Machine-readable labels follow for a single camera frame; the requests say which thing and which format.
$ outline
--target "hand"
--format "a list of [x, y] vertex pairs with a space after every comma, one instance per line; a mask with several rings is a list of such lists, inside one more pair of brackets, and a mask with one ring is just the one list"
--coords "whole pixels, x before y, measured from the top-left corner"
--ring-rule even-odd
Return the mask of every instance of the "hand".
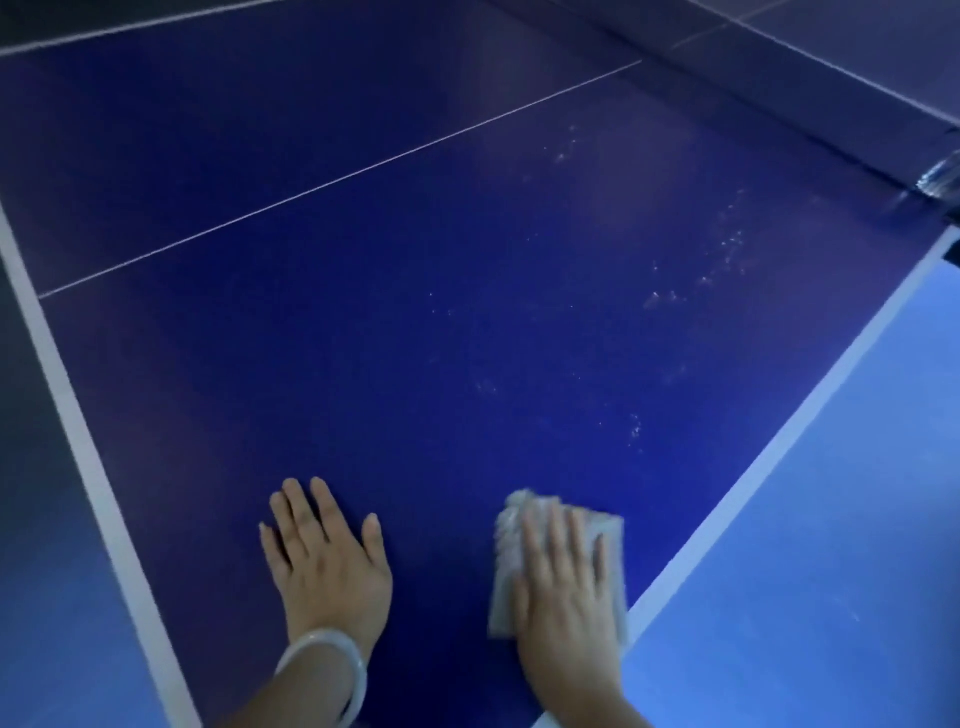
[[583, 513], [565, 510], [550, 506], [546, 550], [533, 509], [523, 513], [514, 621], [527, 682], [543, 709], [569, 727], [592, 724], [622, 692], [606, 544], [597, 539], [591, 563]]
[[290, 643], [315, 629], [338, 629], [356, 643], [370, 662], [387, 625], [394, 578], [383, 548], [380, 521], [363, 521], [363, 545], [350, 532], [326, 483], [310, 481], [321, 520], [310, 510], [297, 480], [287, 478], [270, 496], [286, 556], [276, 533], [260, 524], [260, 541], [270, 573], [283, 598]]

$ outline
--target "finger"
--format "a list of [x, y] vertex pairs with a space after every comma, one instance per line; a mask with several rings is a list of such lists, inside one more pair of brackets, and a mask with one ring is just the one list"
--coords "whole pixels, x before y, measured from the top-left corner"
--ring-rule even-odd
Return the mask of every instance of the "finger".
[[527, 506], [523, 510], [520, 529], [523, 533], [523, 564], [526, 569], [528, 586], [533, 591], [545, 589], [553, 583], [550, 563], [547, 561], [540, 539], [537, 535], [537, 522], [534, 508]]
[[324, 531], [320, 528], [320, 522], [317, 521], [317, 517], [310, 510], [310, 503], [303, 494], [300, 482], [295, 478], [288, 477], [283, 481], [283, 494], [290, 501], [294, 523], [297, 526], [297, 532], [300, 534], [300, 540], [306, 547], [306, 552], [316, 556], [326, 544], [326, 537]]
[[280, 529], [280, 538], [283, 539], [283, 547], [290, 559], [290, 566], [295, 568], [306, 561], [306, 547], [300, 540], [300, 533], [297, 532], [287, 496], [283, 493], [274, 493], [270, 496], [270, 510], [274, 512], [276, 525]]
[[383, 547], [383, 529], [375, 513], [371, 513], [364, 519], [360, 536], [363, 538], [363, 548], [371, 563], [384, 573], [390, 573], [387, 549]]
[[527, 631], [530, 623], [530, 587], [522, 571], [514, 574], [513, 609], [514, 631], [519, 637]]
[[558, 502], [550, 504], [547, 516], [547, 541], [553, 578], [558, 584], [574, 584], [573, 559], [570, 558], [570, 539], [566, 534], [564, 507]]
[[321, 477], [312, 478], [310, 480], [310, 490], [313, 492], [313, 497], [317, 499], [317, 510], [320, 511], [320, 520], [324, 524], [326, 538], [332, 544], [341, 539], [352, 539], [353, 534], [350, 533], [347, 519], [344, 518], [343, 511], [340, 510], [336, 499], [330, 493], [326, 481]]
[[570, 532], [570, 556], [573, 574], [582, 587], [593, 586], [593, 564], [587, 556], [587, 526], [582, 508], [566, 509], [566, 526]]
[[607, 537], [601, 534], [593, 546], [593, 574], [597, 594], [603, 596], [610, 588], [610, 569], [607, 566]]
[[260, 524], [260, 545], [263, 546], [263, 555], [267, 557], [267, 566], [274, 578], [274, 584], [280, 590], [290, 577], [290, 564], [287, 557], [280, 551], [280, 544], [276, 542], [276, 533], [272, 528]]

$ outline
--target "white center line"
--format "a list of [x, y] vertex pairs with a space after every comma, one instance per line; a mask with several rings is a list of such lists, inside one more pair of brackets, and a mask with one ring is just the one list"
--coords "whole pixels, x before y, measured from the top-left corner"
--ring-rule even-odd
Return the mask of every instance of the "white center line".
[[252, 218], [252, 217], [255, 216], [255, 215], [259, 215], [259, 214], [261, 214], [261, 213], [263, 213], [263, 212], [267, 212], [268, 210], [272, 210], [272, 209], [274, 209], [275, 207], [280, 207], [281, 205], [286, 205], [287, 203], [291, 203], [291, 202], [293, 202], [294, 200], [298, 200], [298, 199], [300, 199], [301, 197], [306, 197], [307, 195], [312, 195], [314, 192], [319, 192], [319, 191], [322, 190], [322, 189], [326, 189], [327, 187], [330, 187], [330, 186], [332, 186], [332, 185], [334, 185], [334, 184], [338, 184], [339, 182], [343, 182], [344, 180], [349, 180], [350, 178], [357, 177], [358, 175], [362, 175], [364, 172], [370, 172], [372, 169], [376, 169], [377, 167], [382, 167], [384, 164], [390, 164], [390, 162], [392, 162], [392, 161], [397, 161], [398, 159], [403, 159], [404, 157], [409, 157], [410, 155], [413, 155], [413, 154], [415, 154], [416, 152], [421, 152], [421, 151], [424, 150], [424, 149], [427, 149], [427, 148], [429, 148], [429, 147], [432, 147], [432, 146], [434, 146], [434, 145], [436, 145], [436, 144], [440, 144], [441, 142], [445, 142], [445, 141], [447, 141], [448, 139], [452, 139], [452, 138], [455, 137], [455, 136], [460, 136], [461, 134], [465, 134], [465, 133], [467, 133], [467, 132], [472, 132], [474, 129], [479, 129], [480, 127], [487, 126], [488, 124], [491, 124], [491, 123], [493, 123], [494, 121], [499, 121], [500, 119], [506, 118], [507, 116], [510, 116], [510, 115], [512, 115], [512, 114], [515, 114], [515, 113], [517, 113], [517, 112], [519, 112], [519, 111], [524, 111], [525, 109], [529, 109], [530, 107], [534, 107], [534, 106], [536, 106], [537, 104], [542, 104], [544, 101], [549, 101], [550, 99], [555, 99], [555, 98], [557, 98], [558, 96], [563, 96], [565, 93], [569, 93], [570, 91], [575, 91], [575, 90], [578, 89], [578, 88], [583, 88], [585, 85], [590, 85], [590, 84], [596, 83], [597, 81], [602, 81], [603, 79], [609, 78], [610, 76], [613, 76], [613, 75], [615, 75], [615, 74], [617, 74], [617, 73], [620, 73], [621, 71], [625, 71], [625, 70], [627, 70], [628, 68], [632, 68], [633, 66], [637, 65], [638, 63], [642, 63], [642, 59], [639, 60], [639, 61], [633, 61], [632, 63], [627, 63], [626, 65], [622, 65], [622, 66], [620, 66], [619, 68], [615, 68], [613, 71], [609, 71], [609, 72], [607, 72], [607, 73], [605, 73], [605, 74], [602, 74], [602, 75], [600, 75], [600, 76], [597, 76], [597, 77], [595, 77], [595, 78], [589, 79], [589, 80], [587, 80], [587, 81], [583, 81], [583, 82], [581, 82], [581, 83], [579, 83], [579, 84], [576, 84], [576, 85], [571, 86], [570, 88], [565, 88], [565, 89], [563, 89], [562, 91], [557, 91], [556, 93], [551, 93], [549, 96], [544, 96], [542, 99], [538, 99], [537, 101], [533, 101], [533, 102], [531, 102], [531, 103], [529, 103], [529, 104], [526, 104], [525, 106], [519, 107], [519, 108], [517, 108], [517, 109], [513, 109], [513, 110], [507, 111], [507, 112], [505, 112], [505, 113], [501, 113], [500, 115], [495, 116], [495, 117], [493, 117], [493, 118], [491, 118], [491, 119], [487, 119], [486, 121], [481, 121], [479, 124], [474, 124], [473, 126], [467, 127], [466, 129], [461, 129], [459, 132], [454, 132], [454, 133], [448, 134], [447, 136], [441, 136], [439, 139], [435, 139], [434, 141], [427, 142], [426, 144], [421, 144], [419, 147], [415, 147], [414, 149], [408, 150], [407, 152], [403, 152], [402, 154], [396, 155], [395, 157], [390, 157], [390, 158], [388, 158], [388, 159], [383, 159], [382, 161], [379, 161], [379, 162], [377, 162], [376, 164], [371, 164], [369, 167], [364, 167], [363, 169], [358, 169], [356, 172], [350, 172], [350, 174], [344, 175], [343, 177], [337, 178], [336, 180], [333, 180], [333, 181], [331, 181], [331, 182], [324, 182], [323, 184], [319, 184], [319, 185], [317, 185], [316, 187], [311, 187], [310, 189], [304, 190], [303, 192], [301, 192], [301, 193], [299, 193], [299, 194], [296, 194], [296, 195], [294, 195], [294, 196], [292, 196], [292, 197], [288, 197], [288, 198], [286, 198], [285, 200], [280, 200], [279, 202], [273, 203], [272, 205], [267, 205], [266, 207], [261, 207], [260, 209], [256, 209], [256, 210], [254, 210], [253, 212], [248, 212], [246, 215], [241, 215], [240, 217], [237, 217], [237, 218], [234, 218], [234, 219], [232, 219], [232, 220], [229, 220], [229, 221], [227, 221], [227, 222], [225, 222], [225, 223], [222, 223], [222, 224], [220, 224], [220, 225], [218, 225], [218, 226], [216, 226], [216, 227], [214, 227], [214, 228], [210, 228], [210, 229], [205, 230], [205, 231], [203, 231], [203, 232], [198, 232], [198, 233], [195, 234], [195, 235], [190, 235], [190, 237], [184, 237], [182, 240], [178, 240], [178, 241], [175, 242], [175, 243], [170, 243], [170, 245], [165, 245], [165, 246], [163, 246], [162, 248], [157, 248], [156, 250], [150, 251], [149, 253], [145, 253], [145, 254], [143, 254], [143, 255], [138, 255], [137, 257], [133, 257], [133, 258], [131, 258], [130, 260], [125, 260], [125, 261], [122, 262], [122, 263], [117, 263], [116, 265], [110, 266], [109, 268], [105, 268], [105, 269], [102, 270], [102, 271], [98, 271], [97, 273], [90, 274], [89, 276], [86, 276], [85, 278], [81, 278], [81, 279], [74, 280], [73, 282], [67, 283], [67, 284], [65, 284], [65, 285], [62, 285], [62, 286], [59, 287], [59, 288], [54, 288], [54, 289], [51, 290], [51, 291], [47, 291], [46, 293], [42, 293], [42, 294], [40, 294], [39, 297], [40, 297], [41, 299], [45, 299], [45, 298], [48, 298], [48, 297], [50, 297], [50, 296], [54, 296], [54, 295], [56, 295], [56, 294], [58, 294], [58, 293], [62, 293], [63, 291], [66, 291], [66, 290], [68, 290], [68, 289], [70, 289], [70, 288], [73, 288], [74, 286], [78, 286], [78, 285], [80, 285], [81, 283], [86, 283], [86, 282], [88, 282], [88, 281], [90, 281], [90, 280], [97, 279], [97, 278], [99, 278], [100, 276], [105, 276], [107, 273], [113, 273], [114, 271], [118, 271], [118, 270], [120, 270], [121, 268], [126, 268], [128, 265], [133, 265], [134, 263], [138, 263], [138, 262], [140, 262], [141, 260], [146, 260], [148, 257], [153, 257], [154, 255], [159, 255], [159, 254], [161, 254], [161, 253], [165, 253], [166, 251], [173, 250], [174, 248], [177, 248], [177, 247], [183, 245], [184, 243], [189, 243], [191, 240], [196, 240], [196, 239], [199, 238], [199, 237], [204, 237], [204, 235], [210, 235], [212, 232], [216, 232], [216, 231], [222, 230], [223, 228], [228, 228], [228, 227], [231, 226], [231, 225], [236, 225], [236, 224], [239, 223], [239, 222], [242, 222], [242, 221], [244, 221], [244, 220], [248, 220], [248, 219]]

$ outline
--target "cleaning cloth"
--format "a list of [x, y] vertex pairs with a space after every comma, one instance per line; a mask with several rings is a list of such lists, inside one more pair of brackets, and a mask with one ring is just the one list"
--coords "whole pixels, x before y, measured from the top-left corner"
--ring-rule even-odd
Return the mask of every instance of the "cleaning cloth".
[[[520, 513], [524, 507], [534, 508], [540, 542], [546, 544], [547, 508], [560, 502], [556, 497], [542, 497], [533, 491], [517, 491], [507, 498], [506, 507], [497, 516], [496, 573], [493, 578], [493, 599], [487, 634], [496, 639], [510, 639], [514, 629], [513, 599], [514, 574], [523, 569], [523, 540], [520, 533]], [[627, 590], [623, 578], [623, 519], [609, 513], [584, 509], [589, 557], [597, 537], [604, 534], [607, 541], [608, 573], [613, 597], [613, 616], [616, 620], [616, 637], [621, 645], [627, 643]]]

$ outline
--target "white bangle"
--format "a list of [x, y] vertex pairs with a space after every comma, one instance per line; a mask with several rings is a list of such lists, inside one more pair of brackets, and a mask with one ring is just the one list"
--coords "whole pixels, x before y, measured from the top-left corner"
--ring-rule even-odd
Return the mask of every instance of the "white bangle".
[[275, 674], [279, 675], [297, 655], [313, 644], [329, 644], [347, 655], [350, 668], [353, 670], [353, 695], [337, 725], [339, 728], [349, 728], [360, 715], [364, 698], [367, 696], [367, 666], [364, 665], [356, 643], [343, 632], [336, 629], [315, 629], [313, 632], [307, 632], [287, 647], [283, 657], [280, 658], [280, 664], [276, 666]]

